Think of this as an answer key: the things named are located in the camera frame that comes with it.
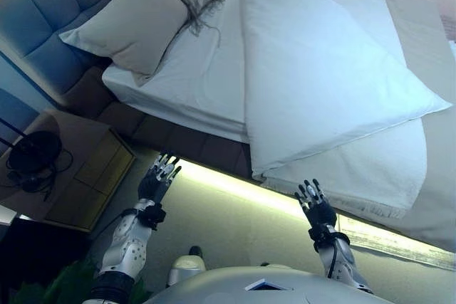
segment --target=beige pillow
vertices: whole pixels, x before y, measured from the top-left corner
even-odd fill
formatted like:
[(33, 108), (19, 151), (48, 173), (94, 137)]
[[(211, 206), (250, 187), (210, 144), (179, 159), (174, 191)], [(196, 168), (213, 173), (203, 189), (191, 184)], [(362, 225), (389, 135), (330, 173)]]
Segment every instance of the beige pillow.
[(186, 19), (187, 8), (180, 0), (112, 0), (82, 26), (59, 36), (76, 48), (111, 57), (131, 70), (141, 86)]

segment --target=bed frame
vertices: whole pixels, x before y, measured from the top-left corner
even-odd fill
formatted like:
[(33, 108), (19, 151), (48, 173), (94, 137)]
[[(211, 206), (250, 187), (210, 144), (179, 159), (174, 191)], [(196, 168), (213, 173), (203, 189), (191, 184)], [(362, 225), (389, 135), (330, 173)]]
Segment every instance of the bed frame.
[(110, 59), (64, 44), (110, 0), (0, 0), (0, 53), (60, 109), (112, 125), (123, 137), (250, 179), (249, 146), (146, 115), (118, 102), (101, 76)]

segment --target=led light strip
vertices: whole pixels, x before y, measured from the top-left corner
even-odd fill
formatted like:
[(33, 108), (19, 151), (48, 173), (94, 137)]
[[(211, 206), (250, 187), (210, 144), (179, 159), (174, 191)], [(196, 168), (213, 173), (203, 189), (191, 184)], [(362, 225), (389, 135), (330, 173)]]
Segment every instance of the led light strip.
[[(304, 219), (298, 202), (291, 197), (273, 192), (257, 185), (216, 172), (197, 164), (181, 160), (180, 177), (201, 184), (205, 188), (225, 192), (240, 199), (266, 206), (283, 214)], [(399, 234), (377, 228), (363, 222), (338, 215), (338, 230), (347, 234), (352, 246), (359, 246), (397, 256), (410, 261), (456, 270), (455, 255), (440, 248), (422, 243)]]

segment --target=white pillow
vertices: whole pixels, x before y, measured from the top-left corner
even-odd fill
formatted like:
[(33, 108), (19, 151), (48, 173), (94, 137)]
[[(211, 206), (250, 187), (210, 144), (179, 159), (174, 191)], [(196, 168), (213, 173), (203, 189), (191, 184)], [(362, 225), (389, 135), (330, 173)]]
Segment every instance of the white pillow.
[(111, 57), (134, 72), (141, 86), (186, 19), (187, 8), (180, 0), (112, 0), (82, 26), (59, 36), (76, 48)]
[(255, 174), (451, 106), (332, 0), (242, 6)]

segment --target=black lamp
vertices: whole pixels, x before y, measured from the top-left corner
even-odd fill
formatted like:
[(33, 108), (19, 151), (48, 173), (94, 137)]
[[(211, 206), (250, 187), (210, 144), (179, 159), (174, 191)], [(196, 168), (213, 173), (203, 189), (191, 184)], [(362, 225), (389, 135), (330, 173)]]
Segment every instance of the black lamp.
[(36, 131), (26, 135), (9, 122), (0, 122), (22, 136), (15, 145), (0, 137), (0, 142), (11, 148), (8, 166), (22, 174), (40, 172), (53, 164), (62, 150), (60, 138), (52, 132)]

